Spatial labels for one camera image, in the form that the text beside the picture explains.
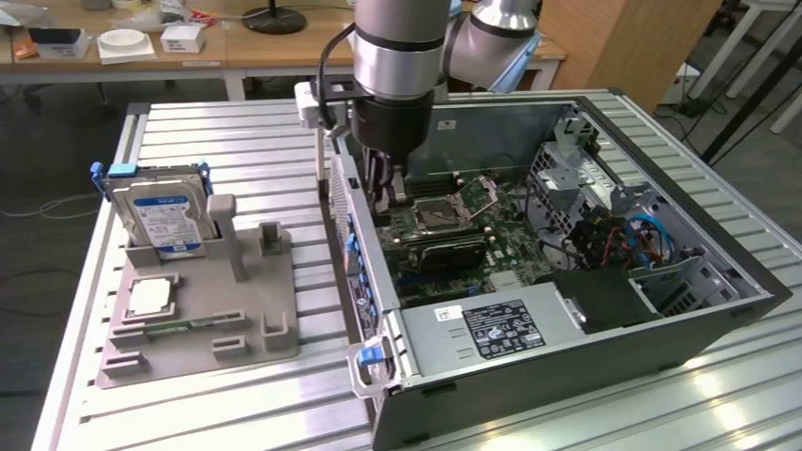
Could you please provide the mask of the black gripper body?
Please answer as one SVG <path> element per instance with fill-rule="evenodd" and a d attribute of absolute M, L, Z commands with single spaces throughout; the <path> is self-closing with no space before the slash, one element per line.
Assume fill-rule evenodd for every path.
<path fill-rule="evenodd" d="M 433 94 L 409 101 L 365 97 L 352 102 L 351 132 L 368 148 L 407 158 L 427 137 Z"/>

